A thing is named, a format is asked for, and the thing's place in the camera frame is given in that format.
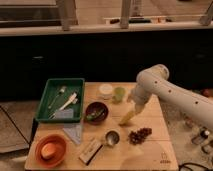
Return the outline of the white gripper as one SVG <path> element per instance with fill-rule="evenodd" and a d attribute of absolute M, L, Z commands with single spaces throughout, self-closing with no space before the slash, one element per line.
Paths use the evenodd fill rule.
<path fill-rule="evenodd" d="M 141 113 L 144 108 L 146 103 L 149 101 L 149 99 L 147 97 L 142 97 L 140 98 L 139 96 L 133 96 L 133 95 L 129 95 L 127 98 L 127 101 L 133 101 L 135 104 L 135 113 L 139 114 Z"/>

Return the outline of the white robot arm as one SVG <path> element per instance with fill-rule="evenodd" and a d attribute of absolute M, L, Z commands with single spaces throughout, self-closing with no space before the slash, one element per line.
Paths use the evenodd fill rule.
<path fill-rule="evenodd" d="M 151 95 L 155 94 L 213 131 L 213 100 L 176 86 L 170 83 L 168 78 L 169 70 L 163 64 L 154 65 L 138 73 L 136 85 L 129 94 L 129 98 L 135 103 L 136 111 L 140 113 Z"/>

